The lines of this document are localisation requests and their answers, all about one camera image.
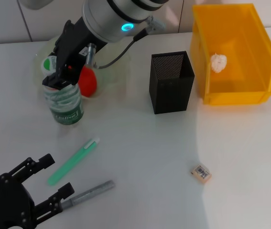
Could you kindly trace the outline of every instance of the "white table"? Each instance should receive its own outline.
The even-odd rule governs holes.
[[[190,40],[191,33],[168,34],[135,44],[126,87],[86,102],[74,128],[53,120],[32,83],[30,65],[45,43],[0,45],[0,174],[51,153],[56,163],[24,183],[36,204],[67,182],[76,193],[109,179],[117,184],[39,229],[271,228],[271,98],[257,106],[205,106],[194,82],[186,112],[153,114],[151,54],[189,50]],[[101,138],[96,150],[48,186],[93,135]],[[199,162],[213,174],[204,186],[190,175]]]

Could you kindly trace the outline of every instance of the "black mesh pen holder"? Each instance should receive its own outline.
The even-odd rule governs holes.
[[[186,51],[152,55],[149,93],[154,113],[185,111],[194,77]]]

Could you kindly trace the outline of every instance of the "white tissue ball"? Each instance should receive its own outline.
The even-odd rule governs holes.
[[[211,56],[211,68],[214,72],[220,73],[227,65],[227,57],[225,55],[214,54]]]

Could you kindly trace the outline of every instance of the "yellow plastic bin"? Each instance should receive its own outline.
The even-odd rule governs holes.
[[[204,104],[260,104],[271,96],[271,41],[253,4],[196,5],[191,58]],[[213,54],[227,56],[220,73]]]

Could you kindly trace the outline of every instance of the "silver pen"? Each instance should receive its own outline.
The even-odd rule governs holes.
[[[78,204],[81,204],[101,193],[104,193],[112,188],[115,187],[115,183],[112,181],[112,180],[109,180],[107,181],[106,183],[103,183],[101,185],[98,185],[86,192],[83,192],[73,198],[70,198],[69,200],[67,201],[64,201],[63,203],[61,203],[61,206],[62,206],[62,209],[63,211],[68,209],[68,208],[71,208],[75,205],[78,205]]]

